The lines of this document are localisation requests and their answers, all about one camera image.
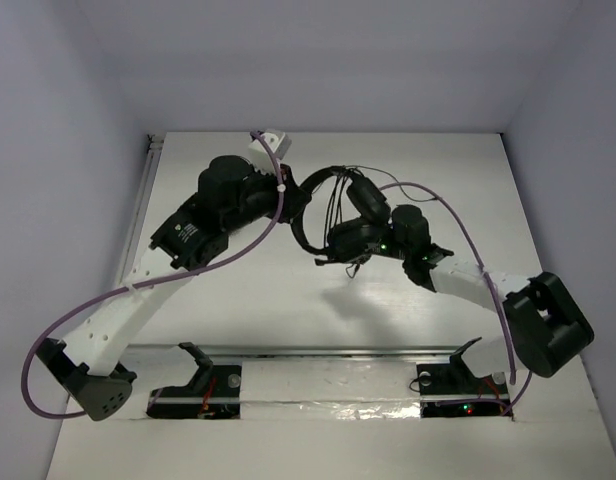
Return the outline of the black headset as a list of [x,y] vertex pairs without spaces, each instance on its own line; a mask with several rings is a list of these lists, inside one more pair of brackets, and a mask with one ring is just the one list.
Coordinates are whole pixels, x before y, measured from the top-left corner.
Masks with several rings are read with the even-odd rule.
[[[317,190],[330,182],[332,189],[326,201],[321,244],[311,243],[305,230],[305,213]],[[391,207],[379,188],[358,168],[330,166],[309,175],[300,187],[311,195],[308,205],[290,223],[291,232],[299,247],[313,256],[317,266],[331,264],[363,264],[373,254],[359,257],[349,263],[335,263],[327,257],[327,236],[344,222],[368,222],[389,227]]]

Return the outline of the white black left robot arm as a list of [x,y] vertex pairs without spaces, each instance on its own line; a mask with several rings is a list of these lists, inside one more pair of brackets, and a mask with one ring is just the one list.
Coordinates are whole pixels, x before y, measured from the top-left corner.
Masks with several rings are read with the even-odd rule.
[[124,285],[88,301],[93,313],[63,338],[44,336],[34,347],[79,405],[74,415],[102,421],[117,413],[141,376],[122,354],[166,301],[193,277],[247,255],[309,200],[278,161],[263,168],[236,155],[211,160],[196,192],[152,234]]

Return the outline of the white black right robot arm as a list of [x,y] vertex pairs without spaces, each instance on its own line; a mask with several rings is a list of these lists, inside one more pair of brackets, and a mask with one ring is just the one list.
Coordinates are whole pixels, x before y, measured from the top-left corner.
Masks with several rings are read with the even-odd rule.
[[507,334],[477,337],[452,354],[449,378],[460,392],[471,393],[486,376],[514,367],[550,378],[594,339],[558,276],[484,275],[476,263],[435,244],[427,219],[415,206],[396,207],[384,224],[363,217],[346,221],[330,231],[327,244],[334,263],[363,264],[373,255],[397,259],[415,285],[503,314]]

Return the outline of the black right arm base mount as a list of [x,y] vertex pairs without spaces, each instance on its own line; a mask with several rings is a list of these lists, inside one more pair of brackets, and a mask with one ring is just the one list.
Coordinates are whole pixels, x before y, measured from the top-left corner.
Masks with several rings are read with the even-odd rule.
[[461,355],[473,346],[480,337],[471,340],[453,352],[446,363],[424,363],[417,365],[415,378],[408,388],[424,395],[463,395],[480,397],[482,394],[494,394],[500,400],[508,394],[505,380],[497,382],[493,375],[478,378],[474,376]]

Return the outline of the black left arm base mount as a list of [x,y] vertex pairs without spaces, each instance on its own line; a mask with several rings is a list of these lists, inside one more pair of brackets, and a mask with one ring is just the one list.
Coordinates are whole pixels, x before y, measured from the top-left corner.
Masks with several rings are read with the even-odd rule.
[[167,374],[164,385],[159,385],[151,392],[152,404],[162,398],[198,396],[210,385],[214,363],[196,344],[179,343],[174,353],[177,354],[174,372]]

